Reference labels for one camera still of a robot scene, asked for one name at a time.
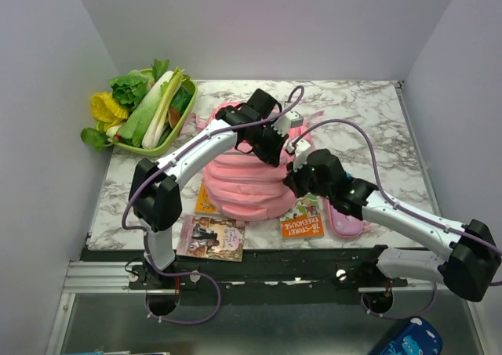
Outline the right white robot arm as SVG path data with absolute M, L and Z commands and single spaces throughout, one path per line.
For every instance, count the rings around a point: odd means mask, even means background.
M 295 197 L 325 198 L 339 213 L 393 230 L 424 246 L 422 251 L 380 246 L 361 266 L 364 282 L 377 286 L 395 278 L 445 285 L 457 296 L 480 302 L 501 265 L 500 250 L 488 226 L 461 223 L 399 202 L 377 185 L 354 178 L 327 149 L 287 147 L 292 161 L 283 183 Z

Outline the pink school backpack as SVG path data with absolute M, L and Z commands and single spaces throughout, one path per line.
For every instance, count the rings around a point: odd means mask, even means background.
M 292 161 L 282 150 L 279 166 L 273 167 L 252 154 L 248 144 L 218 155 L 202 169 L 202 182 L 217 210 L 214 216 L 258 222 L 284 215 L 296 203 L 282 182 Z

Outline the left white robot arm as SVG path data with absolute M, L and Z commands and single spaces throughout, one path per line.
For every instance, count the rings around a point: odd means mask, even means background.
M 281 125 L 296 106 L 275 113 L 278 101 L 262 89 L 238 106 L 219 109 L 209 124 L 193 139 L 155 163 L 143 160 L 136 166 L 129 202 L 124 213 L 140 220 L 143 231 L 144 258 L 150 264 L 147 279 L 156 288 L 173 282 L 170 266 L 176 256 L 172 246 L 172 226 L 180 218 L 180 192 L 185 184 L 214 158 L 247 143 L 263 163 L 278 167 L 280 154 L 289 135 L 290 125 Z

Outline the pink cartoon pencil case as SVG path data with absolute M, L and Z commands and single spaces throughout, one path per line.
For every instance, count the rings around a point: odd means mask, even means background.
M 336 237 L 355 239 L 371 231 L 370 223 L 338 212 L 327 198 L 323 199 L 329 220 L 329 227 Z

